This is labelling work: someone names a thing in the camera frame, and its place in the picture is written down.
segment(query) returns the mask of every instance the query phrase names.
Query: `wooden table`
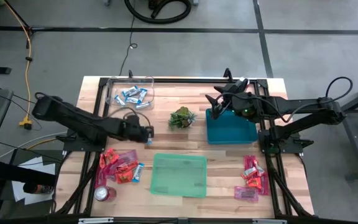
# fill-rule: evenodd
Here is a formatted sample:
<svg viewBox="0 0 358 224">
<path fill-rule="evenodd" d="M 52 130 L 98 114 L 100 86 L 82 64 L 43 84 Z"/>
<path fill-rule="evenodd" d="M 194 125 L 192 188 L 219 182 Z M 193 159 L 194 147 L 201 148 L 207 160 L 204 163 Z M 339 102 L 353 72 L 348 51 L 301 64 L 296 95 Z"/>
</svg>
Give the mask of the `wooden table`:
<svg viewBox="0 0 358 224">
<path fill-rule="evenodd" d="M 77 106 L 93 112 L 100 77 L 84 77 Z M 268 78 L 270 95 L 287 98 L 284 81 Z M 234 186 L 244 186 L 240 173 L 244 170 L 243 157 L 255 155 L 263 168 L 265 157 L 258 142 L 241 145 L 209 145 L 206 140 L 205 110 L 210 107 L 205 94 L 218 96 L 210 83 L 155 83 L 155 106 L 144 111 L 155 128 L 150 146 L 135 142 L 108 139 L 106 148 L 118 153 L 136 149 L 139 161 L 145 164 L 140 183 L 118 185 L 108 180 L 107 185 L 117 190 L 113 202 L 93 200 L 92 216 L 103 217 L 195 217 L 195 218 L 273 218 L 271 195 L 260 196 L 258 203 L 234 200 Z M 191 128 L 171 130 L 170 113 L 181 106 L 197 114 Z M 207 196 L 205 198 L 154 195 L 150 193 L 153 157 L 156 153 L 202 155 L 208 158 Z M 306 211 L 313 213 L 308 184 L 299 158 L 293 154 L 282 155 L 287 185 Z M 84 153 L 73 152 L 62 166 L 57 184 L 57 208 L 73 193 L 80 179 Z M 283 197 L 277 186 L 280 208 L 284 211 Z M 84 191 L 81 211 L 85 207 L 88 189 Z"/>
</svg>

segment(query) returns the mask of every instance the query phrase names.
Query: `teal plastic bin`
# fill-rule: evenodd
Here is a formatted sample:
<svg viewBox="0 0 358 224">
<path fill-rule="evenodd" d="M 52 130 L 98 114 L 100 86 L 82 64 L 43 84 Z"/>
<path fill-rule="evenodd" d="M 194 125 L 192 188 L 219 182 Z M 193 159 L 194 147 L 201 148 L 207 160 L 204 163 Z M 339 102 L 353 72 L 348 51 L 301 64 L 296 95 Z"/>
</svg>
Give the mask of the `teal plastic bin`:
<svg viewBox="0 0 358 224">
<path fill-rule="evenodd" d="M 205 156 L 157 153 L 153 160 L 152 194 L 206 196 Z"/>
<path fill-rule="evenodd" d="M 258 139 L 255 123 L 232 111 L 225 111 L 214 120 L 206 110 L 206 131 L 210 144 L 250 144 Z"/>
</svg>

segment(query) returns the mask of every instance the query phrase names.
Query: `green plastic tray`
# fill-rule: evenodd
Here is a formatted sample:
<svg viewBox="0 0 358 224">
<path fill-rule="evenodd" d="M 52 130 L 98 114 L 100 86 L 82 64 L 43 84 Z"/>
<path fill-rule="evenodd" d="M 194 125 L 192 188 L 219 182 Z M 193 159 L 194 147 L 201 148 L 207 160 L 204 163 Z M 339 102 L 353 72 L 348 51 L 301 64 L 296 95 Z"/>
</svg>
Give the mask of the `green plastic tray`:
<svg viewBox="0 0 358 224">
<path fill-rule="evenodd" d="M 153 161 L 152 194 L 206 196 L 206 158 L 157 153 Z"/>
</svg>

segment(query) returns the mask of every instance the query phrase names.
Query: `yellow cord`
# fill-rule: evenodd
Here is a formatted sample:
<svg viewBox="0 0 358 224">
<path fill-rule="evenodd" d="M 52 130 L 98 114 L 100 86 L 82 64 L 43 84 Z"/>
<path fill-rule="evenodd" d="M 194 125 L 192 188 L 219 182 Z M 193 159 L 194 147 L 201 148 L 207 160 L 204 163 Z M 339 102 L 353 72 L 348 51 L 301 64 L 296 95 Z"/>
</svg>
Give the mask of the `yellow cord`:
<svg viewBox="0 0 358 224">
<path fill-rule="evenodd" d="M 39 145 L 41 145 L 41 144 L 43 144 L 43 143 L 51 142 L 51 141 L 54 141 L 54 140 L 57 140 L 57 139 L 54 138 L 54 139 L 47 139 L 47 140 L 40 141 L 40 142 L 38 142 L 38 143 L 36 143 L 36 144 L 30 146 L 30 147 L 27 147 L 27 150 L 31 150 L 31 149 L 34 148 L 35 146 L 39 146 Z"/>
<path fill-rule="evenodd" d="M 18 16 L 15 14 L 15 12 L 12 10 L 12 8 L 5 3 L 5 5 L 8 7 L 8 9 L 10 10 L 10 12 L 13 14 L 13 16 L 17 19 L 17 21 L 20 23 L 20 26 L 22 27 L 25 36 L 27 37 L 27 41 L 29 43 L 29 58 L 31 58 L 31 41 L 30 41 L 30 37 L 29 34 L 27 33 L 27 31 L 24 28 L 24 25 L 22 23 L 22 21 L 18 18 Z M 19 123 L 19 125 L 24 125 L 26 123 L 31 124 L 32 122 L 29 119 L 29 113 L 30 113 L 30 101 L 31 101 L 31 92 L 30 92 L 30 86 L 29 86 L 29 68 L 30 68 L 30 61 L 27 61 L 27 65 L 25 67 L 25 84 L 27 86 L 27 93 L 28 93 L 28 99 L 29 101 L 27 102 L 27 114 L 25 115 L 25 117 L 23 118 L 23 121 Z"/>
</svg>

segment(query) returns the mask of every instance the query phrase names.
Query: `green plant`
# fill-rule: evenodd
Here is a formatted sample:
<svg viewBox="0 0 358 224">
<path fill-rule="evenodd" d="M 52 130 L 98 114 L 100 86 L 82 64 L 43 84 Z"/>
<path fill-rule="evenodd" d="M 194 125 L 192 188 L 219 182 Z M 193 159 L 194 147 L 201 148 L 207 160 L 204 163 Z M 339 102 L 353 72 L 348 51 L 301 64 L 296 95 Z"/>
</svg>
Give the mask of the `green plant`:
<svg viewBox="0 0 358 224">
<path fill-rule="evenodd" d="M 190 112 L 187 107 L 182 106 L 179 110 L 171 114 L 168 123 L 171 128 L 187 128 L 194 121 L 196 121 L 196 115 Z"/>
</svg>

